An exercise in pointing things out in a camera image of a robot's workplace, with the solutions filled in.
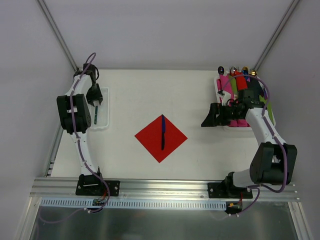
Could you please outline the green handled spoon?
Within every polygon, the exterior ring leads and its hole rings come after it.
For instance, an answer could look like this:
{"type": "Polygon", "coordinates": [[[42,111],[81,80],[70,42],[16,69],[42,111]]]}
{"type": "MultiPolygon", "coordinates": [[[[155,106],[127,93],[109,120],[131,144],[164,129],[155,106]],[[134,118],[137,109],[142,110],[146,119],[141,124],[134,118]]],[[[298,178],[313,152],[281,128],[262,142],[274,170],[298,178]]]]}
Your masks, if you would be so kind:
{"type": "Polygon", "coordinates": [[[98,106],[95,106],[94,110],[94,124],[97,125],[98,122],[98,106]]]}

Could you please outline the dark blue knife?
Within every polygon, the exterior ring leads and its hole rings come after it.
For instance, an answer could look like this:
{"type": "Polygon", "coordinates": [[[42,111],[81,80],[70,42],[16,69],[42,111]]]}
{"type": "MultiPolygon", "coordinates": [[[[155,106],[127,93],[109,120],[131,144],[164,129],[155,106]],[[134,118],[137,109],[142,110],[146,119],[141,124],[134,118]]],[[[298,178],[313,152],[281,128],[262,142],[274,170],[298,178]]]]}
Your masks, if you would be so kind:
{"type": "Polygon", "coordinates": [[[161,115],[161,150],[165,149],[165,134],[166,134],[166,118],[162,114],[161,115]]]}

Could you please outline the red paper napkin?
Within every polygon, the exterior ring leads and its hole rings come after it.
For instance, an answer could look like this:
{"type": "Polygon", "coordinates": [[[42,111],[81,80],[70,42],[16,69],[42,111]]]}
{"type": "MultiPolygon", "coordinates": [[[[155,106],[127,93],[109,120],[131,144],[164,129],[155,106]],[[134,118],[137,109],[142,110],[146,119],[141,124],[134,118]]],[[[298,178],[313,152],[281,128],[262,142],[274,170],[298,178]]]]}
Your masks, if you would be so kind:
{"type": "Polygon", "coordinates": [[[135,138],[161,163],[188,138],[167,117],[165,117],[165,148],[161,150],[162,118],[161,115],[139,131],[135,138]]]}

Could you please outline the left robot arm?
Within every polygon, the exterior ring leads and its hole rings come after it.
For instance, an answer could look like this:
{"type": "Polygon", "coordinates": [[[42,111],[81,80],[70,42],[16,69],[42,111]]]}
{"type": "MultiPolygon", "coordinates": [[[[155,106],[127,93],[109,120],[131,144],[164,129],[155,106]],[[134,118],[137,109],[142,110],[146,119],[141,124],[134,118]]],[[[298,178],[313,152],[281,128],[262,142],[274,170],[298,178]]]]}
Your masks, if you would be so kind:
{"type": "Polygon", "coordinates": [[[87,187],[93,195],[104,191],[100,168],[89,150],[89,128],[92,117],[89,107],[103,102],[103,95],[97,78],[99,71],[91,63],[85,63],[83,70],[73,75],[71,88],[56,98],[60,125],[72,138],[80,162],[80,187],[87,187]]]}

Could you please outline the pink napkin roll lower middle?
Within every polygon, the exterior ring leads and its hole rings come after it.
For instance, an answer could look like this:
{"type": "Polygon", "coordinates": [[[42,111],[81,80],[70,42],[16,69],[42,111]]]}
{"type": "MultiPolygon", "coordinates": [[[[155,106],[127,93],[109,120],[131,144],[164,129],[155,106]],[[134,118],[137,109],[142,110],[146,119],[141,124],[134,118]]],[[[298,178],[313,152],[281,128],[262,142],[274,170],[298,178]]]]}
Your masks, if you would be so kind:
{"type": "Polygon", "coordinates": [[[228,126],[232,128],[246,128],[249,125],[245,119],[237,119],[237,120],[231,120],[228,126]]]}

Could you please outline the pink napkin roll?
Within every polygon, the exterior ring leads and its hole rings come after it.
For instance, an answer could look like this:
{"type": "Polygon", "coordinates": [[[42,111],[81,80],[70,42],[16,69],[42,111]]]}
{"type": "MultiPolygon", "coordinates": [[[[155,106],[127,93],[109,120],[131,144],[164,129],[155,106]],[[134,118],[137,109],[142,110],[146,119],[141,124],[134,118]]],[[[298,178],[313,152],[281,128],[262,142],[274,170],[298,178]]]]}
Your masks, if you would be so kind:
{"type": "Polygon", "coordinates": [[[237,120],[231,120],[228,126],[232,128],[246,128],[249,125],[245,119],[237,119],[237,120]]]}
{"type": "Polygon", "coordinates": [[[219,75],[219,79],[217,80],[217,87],[218,87],[218,91],[225,91],[229,94],[232,94],[232,87],[231,84],[229,82],[229,77],[227,75],[219,75]]]}

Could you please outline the green napkin roll left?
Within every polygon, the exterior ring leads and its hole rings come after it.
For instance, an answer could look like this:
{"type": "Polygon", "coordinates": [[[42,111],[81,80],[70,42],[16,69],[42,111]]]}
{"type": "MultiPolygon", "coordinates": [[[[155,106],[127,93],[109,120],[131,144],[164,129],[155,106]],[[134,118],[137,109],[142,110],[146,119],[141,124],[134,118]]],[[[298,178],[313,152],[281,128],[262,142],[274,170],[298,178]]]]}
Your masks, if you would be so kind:
{"type": "Polygon", "coordinates": [[[229,83],[233,92],[233,96],[237,96],[238,95],[238,88],[237,88],[237,82],[236,79],[233,78],[231,75],[227,75],[228,79],[229,79],[229,83]]]}

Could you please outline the green napkin roll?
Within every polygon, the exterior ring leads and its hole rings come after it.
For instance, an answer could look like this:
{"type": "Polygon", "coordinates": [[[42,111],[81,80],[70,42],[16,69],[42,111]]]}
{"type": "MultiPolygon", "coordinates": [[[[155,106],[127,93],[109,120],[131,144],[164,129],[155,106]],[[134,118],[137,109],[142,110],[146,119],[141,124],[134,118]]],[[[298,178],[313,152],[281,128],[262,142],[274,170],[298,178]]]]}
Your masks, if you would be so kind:
{"type": "MultiPolygon", "coordinates": [[[[263,96],[259,96],[259,100],[261,102],[263,102],[264,104],[267,103],[267,100],[263,97],[263,96]]],[[[267,107],[266,107],[266,111],[268,112],[268,116],[270,118],[270,121],[272,122],[272,124],[275,126],[276,123],[275,123],[275,118],[274,118],[274,115],[273,115],[273,111],[272,111],[272,106],[270,103],[267,104],[267,107]]]]}
{"type": "Polygon", "coordinates": [[[238,95],[238,88],[237,88],[237,82],[236,79],[233,78],[231,75],[227,75],[228,79],[229,79],[229,83],[233,92],[233,96],[237,96],[238,95]]]}

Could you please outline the red napkin roll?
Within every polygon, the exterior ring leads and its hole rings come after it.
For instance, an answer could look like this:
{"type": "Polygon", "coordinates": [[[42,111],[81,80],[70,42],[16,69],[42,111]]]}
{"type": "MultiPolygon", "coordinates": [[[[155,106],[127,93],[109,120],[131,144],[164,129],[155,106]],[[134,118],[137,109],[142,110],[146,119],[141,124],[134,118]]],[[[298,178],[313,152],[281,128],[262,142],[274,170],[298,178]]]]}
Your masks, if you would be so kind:
{"type": "Polygon", "coordinates": [[[235,71],[235,80],[236,80],[236,86],[238,91],[248,88],[245,76],[237,70],[235,71]]]}

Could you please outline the green napkin roll right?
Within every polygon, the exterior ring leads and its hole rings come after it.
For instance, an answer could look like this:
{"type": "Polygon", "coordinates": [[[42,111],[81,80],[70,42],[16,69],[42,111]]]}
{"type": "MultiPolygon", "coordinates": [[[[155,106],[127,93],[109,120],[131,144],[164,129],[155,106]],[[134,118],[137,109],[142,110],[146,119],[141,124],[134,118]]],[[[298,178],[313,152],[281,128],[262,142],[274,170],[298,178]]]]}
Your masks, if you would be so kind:
{"type": "MultiPolygon", "coordinates": [[[[263,96],[259,96],[259,100],[261,102],[263,102],[264,104],[267,103],[267,100],[263,97],[263,96]]],[[[272,106],[270,103],[267,104],[267,107],[266,107],[266,111],[268,112],[268,116],[270,118],[270,121],[272,122],[272,124],[275,126],[276,123],[275,123],[275,118],[274,118],[274,115],[273,115],[273,111],[272,111],[272,106]]]]}

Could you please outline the white perforated utensil tray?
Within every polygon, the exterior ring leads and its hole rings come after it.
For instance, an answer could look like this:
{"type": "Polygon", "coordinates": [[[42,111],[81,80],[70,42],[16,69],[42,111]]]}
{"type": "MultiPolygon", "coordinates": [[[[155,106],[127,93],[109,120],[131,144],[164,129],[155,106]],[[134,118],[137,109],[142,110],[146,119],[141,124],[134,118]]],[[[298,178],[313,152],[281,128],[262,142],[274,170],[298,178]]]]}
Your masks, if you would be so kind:
{"type": "Polygon", "coordinates": [[[94,118],[95,118],[95,106],[88,105],[88,109],[91,116],[91,129],[95,131],[105,130],[109,126],[109,88],[108,87],[102,87],[101,89],[102,93],[102,103],[101,105],[95,105],[98,106],[98,117],[97,117],[97,124],[94,124],[94,118]]]}

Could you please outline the white tray of rolls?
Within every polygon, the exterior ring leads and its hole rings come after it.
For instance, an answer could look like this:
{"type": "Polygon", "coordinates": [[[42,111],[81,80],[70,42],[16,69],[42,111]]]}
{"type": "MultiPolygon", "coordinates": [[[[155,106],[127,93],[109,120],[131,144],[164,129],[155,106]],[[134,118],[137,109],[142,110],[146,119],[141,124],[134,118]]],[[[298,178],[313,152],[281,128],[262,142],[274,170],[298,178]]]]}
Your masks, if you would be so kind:
{"type": "MultiPolygon", "coordinates": [[[[255,78],[256,80],[259,79],[259,77],[257,76],[257,72],[255,70],[248,71],[248,69],[246,67],[244,67],[242,69],[242,71],[239,71],[239,70],[235,69],[234,67],[232,67],[229,71],[225,71],[224,68],[222,66],[220,66],[218,68],[218,75],[224,75],[224,76],[231,75],[233,78],[236,78],[235,71],[238,71],[244,75],[244,77],[246,79],[246,83],[248,81],[248,78],[251,76],[253,76],[253,78],[255,78]]],[[[216,90],[217,101],[220,103],[220,100],[218,100],[218,94],[217,94],[217,92],[218,92],[217,80],[219,78],[220,78],[219,76],[215,78],[214,87],[216,90]]],[[[263,96],[266,100],[268,100],[267,90],[265,89],[264,85],[261,82],[259,82],[259,83],[260,83],[261,88],[263,90],[263,92],[260,94],[260,96],[263,96]]],[[[229,106],[238,98],[238,93],[239,93],[239,91],[237,91],[237,96],[234,96],[234,94],[232,93],[233,99],[230,99],[228,101],[229,106]]]]}

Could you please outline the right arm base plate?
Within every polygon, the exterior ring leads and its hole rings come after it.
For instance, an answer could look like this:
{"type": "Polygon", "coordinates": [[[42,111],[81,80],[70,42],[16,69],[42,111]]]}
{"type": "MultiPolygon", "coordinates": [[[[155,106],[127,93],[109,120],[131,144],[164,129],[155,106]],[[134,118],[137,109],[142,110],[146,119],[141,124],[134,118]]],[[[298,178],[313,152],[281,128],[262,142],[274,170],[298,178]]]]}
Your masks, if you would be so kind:
{"type": "Polygon", "coordinates": [[[208,197],[210,199],[252,199],[252,191],[245,187],[236,187],[232,183],[209,182],[207,184],[208,197]]]}

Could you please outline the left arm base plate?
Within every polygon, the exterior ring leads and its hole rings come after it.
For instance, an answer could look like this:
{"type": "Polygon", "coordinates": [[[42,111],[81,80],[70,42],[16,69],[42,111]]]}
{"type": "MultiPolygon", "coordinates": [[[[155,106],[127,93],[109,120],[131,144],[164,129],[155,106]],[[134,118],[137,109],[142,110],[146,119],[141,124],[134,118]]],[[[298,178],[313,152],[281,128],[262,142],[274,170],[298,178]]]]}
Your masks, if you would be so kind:
{"type": "Polygon", "coordinates": [[[77,186],[75,190],[76,196],[95,196],[101,197],[106,193],[106,196],[118,197],[120,190],[120,181],[118,180],[106,180],[107,187],[101,180],[94,175],[83,175],[81,174],[77,181],[77,186]]]}

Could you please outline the right frame post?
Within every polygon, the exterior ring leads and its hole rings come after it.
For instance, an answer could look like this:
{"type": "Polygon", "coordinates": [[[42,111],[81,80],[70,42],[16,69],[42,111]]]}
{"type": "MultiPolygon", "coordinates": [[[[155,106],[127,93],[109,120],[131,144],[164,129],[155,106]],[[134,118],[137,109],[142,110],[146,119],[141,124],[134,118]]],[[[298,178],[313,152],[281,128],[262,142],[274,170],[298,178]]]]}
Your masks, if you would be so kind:
{"type": "Polygon", "coordinates": [[[269,53],[272,51],[275,43],[277,42],[278,38],[280,37],[281,33],[285,29],[287,23],[289,22],[290,18],[295,13],[298,5],[300,4],[301,0],[291,0],[287,9],[285,10],[283,16],[281,17],[280,21],[278,22],[276,28],[274,29],[273,33],[271,34],[267,44],[265,45],[264,49],[262,50],[259,58],[257,59],[253,69],[258,71],[264,61],[267,59],[269,53]]]}

